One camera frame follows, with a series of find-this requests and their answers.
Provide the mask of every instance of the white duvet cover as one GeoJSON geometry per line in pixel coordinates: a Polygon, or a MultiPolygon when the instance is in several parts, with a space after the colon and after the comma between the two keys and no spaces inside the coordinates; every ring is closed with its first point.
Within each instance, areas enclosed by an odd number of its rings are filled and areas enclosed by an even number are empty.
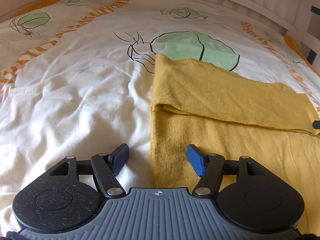
{"type": "MultiPolygon", "coordinates": [[[[320,109],[320,79],[277,33],[196,0],[62,0],[0,24],[0,226],[14,196],[57,161],[130,147],[117,177],[149,186],[155,53],[282,82],[320,109]]],[[[92,184],[91,178],[81,178],[92,184]]]]}

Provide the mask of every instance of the black small object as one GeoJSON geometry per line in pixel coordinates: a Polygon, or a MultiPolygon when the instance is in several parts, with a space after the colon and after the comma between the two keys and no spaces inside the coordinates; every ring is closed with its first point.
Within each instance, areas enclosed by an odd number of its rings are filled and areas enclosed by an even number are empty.
{"type": "Polygon", "coordinates": [[[310,50],[309,54],[308,54],[308,57],[307,57],[307,61],[310,63],[310,64],[313,64],[315,59],[317,57],[317,53],[314,52],[313,50],[310,50]]]}
{"type": "Polygon", "coordinates": [[[19,225],[50,233],[84,224],[105,198],[117,197],[107,194],[109,188],[123,190],[115,174],[128,157],[129,148],[122,144],[112,154],[97,154],[91,161],[77,161],[74,156],[64,158],[17,194],[12,207],[19,225]],[[79,174],[93,175],[98,192],[80,182],[79,174]]]}
{"type": "Polygon", "coordinates": [[[320,237],[314,234],[304,234],[298,237],[296,240],[320,240],[320,237]]]}
{"type": "Polygon", "coordinates": [[[320,121],[316,120],[312,123],[314,129],[320,129],[320,121]]]}
{"type": "Polygon", "coordinates": [[[20,235],[17,232],[12,232],[12,231],[7,232],[6,236],[7,236],[7,239],[10,239],[10,240],[27,240],[24,236],[20,235]]]}

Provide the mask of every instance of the yellow cloth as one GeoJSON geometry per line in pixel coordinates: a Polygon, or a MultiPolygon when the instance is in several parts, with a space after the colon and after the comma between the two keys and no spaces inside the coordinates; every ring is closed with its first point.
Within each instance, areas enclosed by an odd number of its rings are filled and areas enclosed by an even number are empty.
{"type": "MultiPolygon", "coordinates": [[[[249,155],[299,191],[306,206],[299,229],[320,235],[320,138],[312,127],[319,117],[306,95],[157,54],[150,110],[152,187],[193,189],[189,144],[230,160],[249,155]]],[[[234,181],[227,176],[222,187],[234,181]]]]}

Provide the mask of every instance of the green leaf print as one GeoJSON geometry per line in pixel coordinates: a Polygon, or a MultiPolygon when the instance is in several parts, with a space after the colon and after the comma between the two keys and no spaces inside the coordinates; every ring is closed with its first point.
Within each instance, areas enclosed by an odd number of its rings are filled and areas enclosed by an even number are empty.
{"type": "Polygon", "coordinates": [[[320,86],[318,86],[316,83],[314,83],[310,78],[308,78],[308,80],[311,82],[311,84],[313,85],[315,92],[319,93],[320,92],[320,86]]]}
{"type": "Polygon", "coordinates": [[[268,32],[264,32],[264,33],[265,33],[266,36],[268,37],[269,41],[274,42],[274,43],[277,43],[277,44],[280,44],[280,43],[281,43],[281,41],[280,41],[278,38],[276,38],[273,34],[268,33],[268,32]]]}
{"type": "Polygon", "coordinates": [[[194,58],[210,62],[225,70],[233,70],[240,55],[223,42],[195,31],[164,33],[152,43],[161,43],[162,52],[172,60],[194,58]]]}
{"type": "Polygon", "coordinates": [[[47,13],[32,13],[23,16],[18,21],[18,26],[22,26],[25,29],[33,29],[46,24],[50,20],[47,13]]]}
{"type": "Polygon", "coordinates": [[[198,19],[198,20],[204,20],[207,18],[207,16],[201,15],[198,12],[188,7],[180,8],[180,9],[172,9],[167,11],[167,13],[176,15],[177,16],[176,18],[192,18],[192,19],[198,19]]]}
{"type": "Polygon", "coordinates": [[[298,63],[300,62],[293,54],[291,54],[290,52],[285,52],[288,59],[291,60],[292,62],[298,63]]]}
{"type": "Polygon", "coordinates": [[[62,0],[60,3],[66,3],[66,4],[71,4],[71,3],[77,3],[80,2],[81,0],[62,0]]]}

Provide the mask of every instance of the printed pattern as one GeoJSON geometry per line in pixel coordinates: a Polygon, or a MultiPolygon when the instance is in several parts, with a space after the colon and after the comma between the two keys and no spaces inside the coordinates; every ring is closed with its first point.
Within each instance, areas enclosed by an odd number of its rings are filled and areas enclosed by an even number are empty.
{"type": "Polygon", "coordinates": [[[145,41],[138,31],[136,38],[127,32],[126,35],[114,34],[122,41],[132,42],[127,49],[128,57],[141,63],[152,74],[155,55],[159,52],[171,60],[190,57],[210,62],[228,71],[234,70],[240,59],[240,55],[222,41],[196,31],[163,33],[151,42],[145,41]]]}
{"type": "Polygon", "coordinates": [[[191,20],[194,20],[194,21],[198,21],[198,22],[211,22],[211,23],[219,25],[220,27],[228,29],[225,26],[225,24],[209,21],[207,19],[208,16],[202,15],[202,14],[198,13],[197,11],[195,11],[195,10],[189,8],[189,7],[172,9],[172,10],[168,10],[168,11],[160,10],[160,12],[161,12],[162,15],[169,14],[169,15],[173,16],[175,19],[185,19],[185,18],[187,18],[187,19],[191,19],[191,20]]]}
{"type": "Polygon", "coordinates": [[[270,52],[272,52],[274,55],[276,55],[276,57],[281,60],[285,66],[289,69],[291,75],[293,76],[293,78],[298,82],[298,84],[302,87],[302,89],[305,91],[305,93],[309,96],[309,98],[317,105],[316,109],[317,112],[320,112],[320,103],[319,101],[314,97],[312,91],[310,91],[310,89],[306,86],[306,84],[304,83],[304,79],[297,73],[297,71],[295,71],[293,69],[293,67],[287,63],[285,60],[282,59],[281,54],[279,54],[279,52],[277,50],[275,50],[266,39],[259,37],[252,29],[252,26],[250,23],[246,23],[246,22],[240,22],[242,25],[242,29],[244,31],[246,31],[247,33],[249,33],[250,35],[252,35],[253,37],[257,38],[260,43],[267,48],[270,52]]]}
{"type": "Polygon", "coordinates": [[[34,33],[30,31],[30,29],[34,29],[36,27],[44,25],[49,20],[50,16],[45,12],[31,13],[21,17],[20,19],[18,17],[13,18],[10,23],[10,27],[17,32],[23,33],[26,36],[30,36],[32,38],[32,35],[34,33]]]}
{"type": "Polygon", "coordinates": [[[0,84],[3,86],[7,84],[12,84],[17,78],[19,72],[25,67],[25,65],[35,57],[38,57],[43,52],[55,46],[58,41],[63,37],[65,33],[74,32],[81,28],[82,26],[87,25],[89,22],[92,22],[95,18],[100,17],[101,15],[113,13],[116,9],[121,8],[122,6],[129,3],[129,0],[115,0],[109,6],[102,6],[94,11],[89,12],[84,18],[77,21],[73,25],[67,26],[64,30],[56,34],[52,39],[46,41],[40,46],[27,50],[17,61],[16,63],[3,71],[2,77],[0,78],[0,84]]]}

